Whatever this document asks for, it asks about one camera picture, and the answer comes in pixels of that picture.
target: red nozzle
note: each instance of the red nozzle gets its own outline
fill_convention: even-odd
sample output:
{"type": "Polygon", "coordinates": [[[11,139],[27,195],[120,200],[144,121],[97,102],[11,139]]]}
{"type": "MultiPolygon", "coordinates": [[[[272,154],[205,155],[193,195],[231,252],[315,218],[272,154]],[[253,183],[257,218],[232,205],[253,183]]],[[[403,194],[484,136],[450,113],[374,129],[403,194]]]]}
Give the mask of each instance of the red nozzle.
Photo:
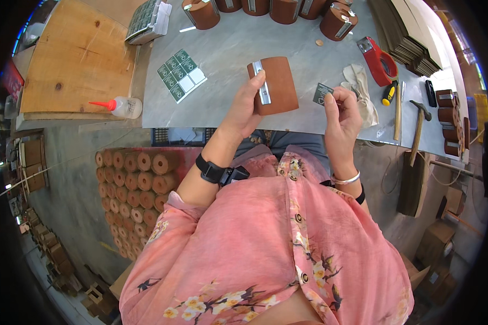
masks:
{"type": "Polygon", "coordinates": [[[104,101],[90,101],[88,102],[89,104],[94,104],[94,105],[99,105],[99,106],[104,106],[106,107],[109,111],[113,111],[115,110],[115,107],[116,107],[116,102],[114,99],[111,99],[107,102],[104,102],[104,101]]]}

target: glue bottle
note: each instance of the glue bottle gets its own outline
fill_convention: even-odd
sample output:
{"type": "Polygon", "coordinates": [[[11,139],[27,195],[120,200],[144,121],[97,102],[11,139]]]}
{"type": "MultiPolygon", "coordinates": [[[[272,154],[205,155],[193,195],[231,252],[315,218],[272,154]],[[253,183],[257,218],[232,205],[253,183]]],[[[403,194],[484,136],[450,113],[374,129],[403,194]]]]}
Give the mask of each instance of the glue bottle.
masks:
{"type": "Polygon", "coordinates": [[[90,101],[88,103],[104,106],[112,112],[112,115],[127,119],[136,119],[143,111],[143,103],[139,99],[131,97],[117,96],[107,102],[90,101]]]}

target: woman's arm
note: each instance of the woman's arm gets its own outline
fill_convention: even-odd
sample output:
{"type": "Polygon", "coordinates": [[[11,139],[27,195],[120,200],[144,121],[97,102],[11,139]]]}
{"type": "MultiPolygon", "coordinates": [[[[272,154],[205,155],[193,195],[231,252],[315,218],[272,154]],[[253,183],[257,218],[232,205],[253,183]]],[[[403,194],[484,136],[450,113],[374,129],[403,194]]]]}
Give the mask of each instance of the woman's arm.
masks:
{"type": "MultiPolygon", "coordinates": [[[[262,116],[253,113],[253,101],[265,80],[266,73],[261,70],[237,92],[226,117],[202,149],[205,161],[222,168],[231,164],[242,139],[247,138],[262,120],[262,116]]],[[[177,194],[187,204],[209,206],[218,191],[219,185],[202,179],[201,171],[193,165],[179,185],[177,194]]]]}
{"type": "MultiPolygon", "coordinates": [[[[325,146],[329,161],[339,180],[351,179],[357,175],[352,150],[359,128],[362,125],[362,117],[358,111],[356,94],[342,87],[334,88],[334,93],[325,96],[325,114],[327,116],[327,129],[325,130],[325,146]],[[337,100],[343,102],[342,109],[338,108],[337,100]]],[[[342,192],[357,198],[362,193],[362,185],[358,179],[347,185],[336,185],[342,192]]],[[[361,207],[369,213],[367,200],[361,207]]]]}

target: pink floral blouse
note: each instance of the pink floral blouse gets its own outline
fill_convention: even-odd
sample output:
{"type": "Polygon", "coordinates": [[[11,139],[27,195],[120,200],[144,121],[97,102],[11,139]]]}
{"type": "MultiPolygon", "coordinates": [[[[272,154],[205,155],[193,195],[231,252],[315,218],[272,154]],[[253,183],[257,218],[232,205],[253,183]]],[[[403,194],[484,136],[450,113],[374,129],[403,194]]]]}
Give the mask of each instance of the pink floral blouse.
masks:
{"type": "Polygon", "coordinates": [[[259,145],[251,174],[207,209],[172,192],[120,299],[124,324],[246,323],[301,288],[326,324],[403,324],[414,305],[397,250],[309,152],[259,145]]]}

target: hammer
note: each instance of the hammer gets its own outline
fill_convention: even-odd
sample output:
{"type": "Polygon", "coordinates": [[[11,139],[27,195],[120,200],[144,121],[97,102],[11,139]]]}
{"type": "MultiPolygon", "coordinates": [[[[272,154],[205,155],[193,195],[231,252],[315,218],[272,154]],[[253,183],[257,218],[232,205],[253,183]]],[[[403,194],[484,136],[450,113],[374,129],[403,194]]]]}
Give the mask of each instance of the hammer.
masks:
{"type": "Polygon", "coordinates": [[[412,143],[412,150],[410,152],[410,167],[414,167],[414,161],[416,160],[417,154],[417,147],[419,146],[419,139],[421,138],[421,127],[423,126],[423,119],[427,121],[432,120],[432,114],[427,111],[425,105],[420,102],[415,102],[413,100],[410,101],[412,104],[416,105],[419,108],[419,112],[417,113],[417,125],[416,125],[416,133],[414,134],[414,142],[412,143]]]}

